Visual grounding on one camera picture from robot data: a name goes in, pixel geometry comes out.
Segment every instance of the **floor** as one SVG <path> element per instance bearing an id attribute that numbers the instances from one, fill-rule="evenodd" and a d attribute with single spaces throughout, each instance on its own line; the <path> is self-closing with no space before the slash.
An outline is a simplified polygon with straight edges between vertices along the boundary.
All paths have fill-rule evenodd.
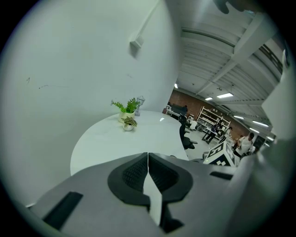
<path id="1" fill-rule="evenodd" d="M 190 131 L 190 133 L 185 134 L 190 140 L 198 142 L 198 144 L 194 144 L 195 149 L 185 150 L 189 160 L 202 159 L 204 152 L 209 151 L 218 144 L 218 140 L 214 138 L 208 145 L 205 141 L 202 141 L 204 135 L 205 133 L 200 131 Z"/>

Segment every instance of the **potted plant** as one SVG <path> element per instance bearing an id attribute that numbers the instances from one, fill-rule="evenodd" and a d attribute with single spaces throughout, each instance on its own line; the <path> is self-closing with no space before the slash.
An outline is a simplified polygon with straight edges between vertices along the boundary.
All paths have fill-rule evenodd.
<path id="1" fill-rule="evenodd" d="M 132 117 L 126 117 L 121 119 L 124 122 L 123 129 L 131 131 L 134 127 L 137 127 L 138 123 Z"/>
<path id="2" fill-rule="evenodd" d="M 120 108 L 120 113 L 118 116 L 118 121 L 121 122 L 122 124 L 124 123 L 122 119 L 125 119 L 126 117 L 134 118 L 135 117 L 135 110 L 137 109 L 138 105 L 140 102 L 137 102 L 135 98 L 132 98 L 128 101 L 128 104 L 126 107 L 123 106 L 122 103 L 120 102 L 114 102 L 113 100 L 111 101 L 112 105 L 117 106 Z"/>

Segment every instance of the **white shirt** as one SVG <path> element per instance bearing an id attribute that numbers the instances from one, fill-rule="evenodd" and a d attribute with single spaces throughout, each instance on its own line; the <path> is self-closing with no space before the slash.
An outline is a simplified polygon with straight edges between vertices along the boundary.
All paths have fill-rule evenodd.
<path id="1" fill-rule="evenodd" d="M 229 134 L 230 134 L 230 129 L 227 129 L 225 135 L 229 136 Z"/>
<path id="2" fill-rule="evenodd" d="M 190 122 L 190 129 L 195 129 L 196 125 L 197 125 L 197 121 L 191 121 Z"/>
<path id="3" fill-rule="evenodd" d="M 248 137 L 242 137 L 240 139 L 240 147 L 241 147 L 241 149 L 237 148 L 235 151 L 237 153 L 239 153 L 240 155 L 242 155 L 242 154 L 246 153 L 251 148 L 252 145 L 253 145 L 252 140 L 249 141 Z"/>
<path id="4" fill-rule="evenodd" d="M 252 147 L 252 154 L 253 154 L 253 152 L 256 150 L 256 147 Z"/>

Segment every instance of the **ceiling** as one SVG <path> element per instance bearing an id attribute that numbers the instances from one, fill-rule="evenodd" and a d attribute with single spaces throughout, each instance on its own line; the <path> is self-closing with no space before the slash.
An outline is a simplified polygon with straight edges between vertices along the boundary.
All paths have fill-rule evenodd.
<path id="1" fill-rule="evenodd" d="M 261 105 L 279 83 L 282 47 L 276 27 L 262 12 L 240 12 L 227 3 L 228 14 L 211 0 L 179 0 L 184 60 L 178 90 L 208 101 L 224 112 L 244 117 L 243 125 L 270 134 Z M 219 99 L 218 95 L 232 93 Z M 252 122 L 270 125 L 265 129 Z"/>

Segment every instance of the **shelving unit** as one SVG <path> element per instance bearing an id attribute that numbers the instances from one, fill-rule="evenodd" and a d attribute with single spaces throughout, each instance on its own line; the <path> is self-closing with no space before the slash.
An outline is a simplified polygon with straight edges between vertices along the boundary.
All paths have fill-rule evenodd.
<path id="1" fill-rule="evenodd" d="M 223 117 L 220 117 L 219 115 L 213 113 L 212 111 L 205 109 L 204 106 L 199 111 L 197 122 L 206 126 L 207 128 L 211 128 L 212 125 L 215 123 L 218 123 L 220 120 L 222 120 L 222 130 L 225 131 L 228 129 L 230 122 L 225 120 Z M 220 138 L 221 132 L 218 133 L 218 137 L 215 137 L 217 139 Z"/>

